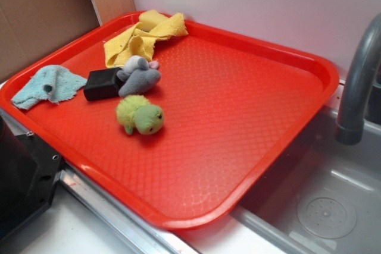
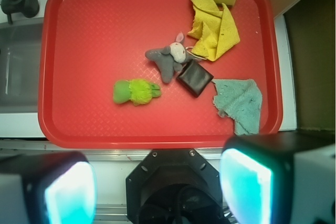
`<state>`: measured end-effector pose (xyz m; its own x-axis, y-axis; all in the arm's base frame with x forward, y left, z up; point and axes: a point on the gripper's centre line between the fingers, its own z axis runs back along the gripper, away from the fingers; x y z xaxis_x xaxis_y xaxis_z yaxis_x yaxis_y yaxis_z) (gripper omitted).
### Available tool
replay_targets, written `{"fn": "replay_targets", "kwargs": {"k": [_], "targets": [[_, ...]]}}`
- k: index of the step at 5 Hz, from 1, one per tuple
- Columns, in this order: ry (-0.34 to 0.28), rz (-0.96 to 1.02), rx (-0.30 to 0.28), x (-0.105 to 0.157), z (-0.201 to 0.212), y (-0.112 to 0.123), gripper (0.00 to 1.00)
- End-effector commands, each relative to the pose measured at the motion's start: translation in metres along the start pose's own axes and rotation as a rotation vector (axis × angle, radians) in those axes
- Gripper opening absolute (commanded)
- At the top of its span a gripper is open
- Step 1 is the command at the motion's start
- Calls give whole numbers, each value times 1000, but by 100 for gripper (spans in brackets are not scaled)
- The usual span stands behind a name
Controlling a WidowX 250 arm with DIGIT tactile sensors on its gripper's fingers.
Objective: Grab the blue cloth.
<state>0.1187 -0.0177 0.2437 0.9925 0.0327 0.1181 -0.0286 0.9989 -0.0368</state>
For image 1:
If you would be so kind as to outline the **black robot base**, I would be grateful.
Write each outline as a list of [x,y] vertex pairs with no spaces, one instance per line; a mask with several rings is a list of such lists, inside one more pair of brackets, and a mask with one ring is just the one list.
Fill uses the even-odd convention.
[[62,165],[42,138],[15,135],[1,119],[1,241],[50,208]]

